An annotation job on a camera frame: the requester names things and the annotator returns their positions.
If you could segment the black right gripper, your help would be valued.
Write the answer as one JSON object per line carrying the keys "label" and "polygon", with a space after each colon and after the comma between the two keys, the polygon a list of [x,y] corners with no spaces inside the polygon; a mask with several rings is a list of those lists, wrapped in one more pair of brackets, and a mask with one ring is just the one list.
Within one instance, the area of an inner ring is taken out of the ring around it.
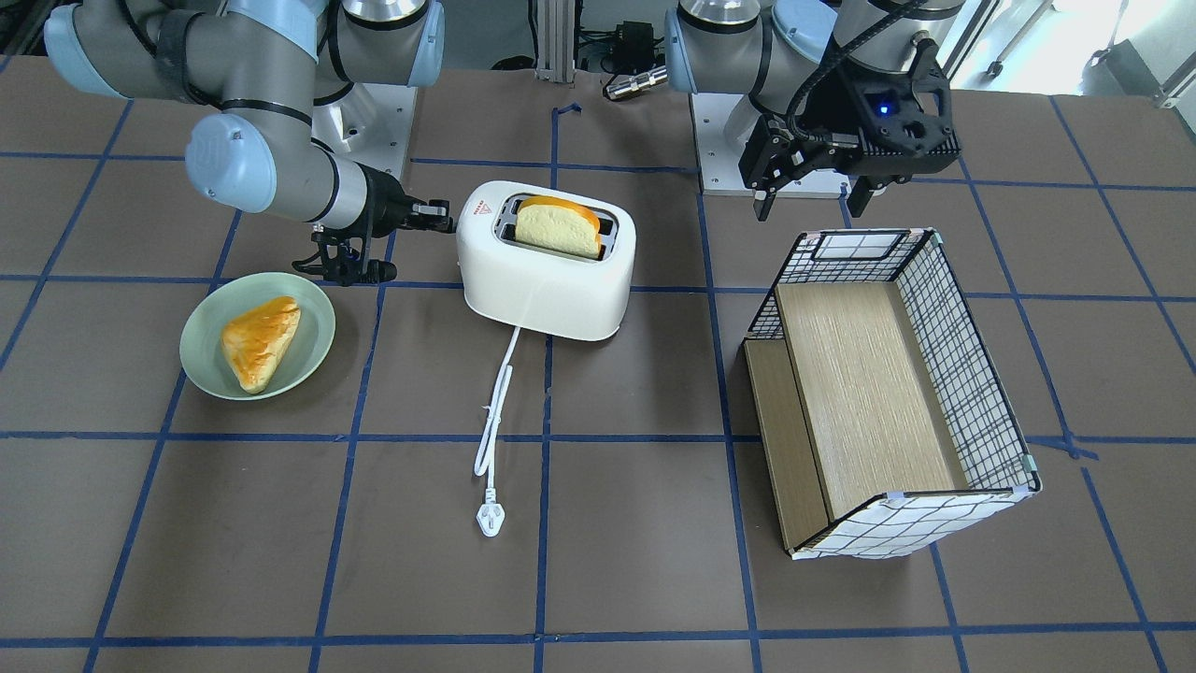
{"label": "black right gripper", "polygon": [[315,224],[318,251],[293,261],[295,273],[311,274],[335,285],[384,285],[389,261],[371,259],[370,241],[388,237],[397,227],[454,234],[457,225],[448,200],[422,203],[405,195],[402,184],[371,166],[338,166],[332,197]]}

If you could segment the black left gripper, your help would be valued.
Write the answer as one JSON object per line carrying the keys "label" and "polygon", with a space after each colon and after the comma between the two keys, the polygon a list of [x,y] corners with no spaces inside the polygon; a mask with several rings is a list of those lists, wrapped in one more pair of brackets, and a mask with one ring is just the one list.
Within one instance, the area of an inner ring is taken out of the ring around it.
{"label": "black left gripper", "polygon": [[813,170],[855,176],[850,218],[862,218],[875,192],[911,175],[934,175],[962,157],[951,116],[951,88],[938,65],[938,43],[915,42],[911,69],[883,73],[846,57],[804,99],[794,136],[761,115],[738,161],[752,191],[757,222],[777,192]]}

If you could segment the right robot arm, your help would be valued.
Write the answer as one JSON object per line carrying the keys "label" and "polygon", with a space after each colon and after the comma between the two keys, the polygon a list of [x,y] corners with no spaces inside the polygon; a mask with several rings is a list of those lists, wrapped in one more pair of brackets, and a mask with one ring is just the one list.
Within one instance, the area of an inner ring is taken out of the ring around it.
{"label": "right robot arm", "polygon": [[437,1],[81,1],[53,8],[45,51],[73,88],[206,104],[184,163],[197,192],[306,222],[316,251],[295,273],[335,285],[397,276],[371,241],[397,230],[452,234],[446,200],[405,194],[316,120],[364,84],[437,82]]}

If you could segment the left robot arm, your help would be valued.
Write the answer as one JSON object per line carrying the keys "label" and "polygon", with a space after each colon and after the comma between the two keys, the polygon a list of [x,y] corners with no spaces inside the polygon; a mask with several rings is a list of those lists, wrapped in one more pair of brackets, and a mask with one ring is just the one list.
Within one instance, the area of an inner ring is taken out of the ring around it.
{"label": "left robot arm", "polygon": [[777,192],[830,169],[871,196],[962,157],[951,82],[938,63],[960,1],[681,1],[665,65],[684,93],[744,94],[751,127],[738,161],[759,221]]}

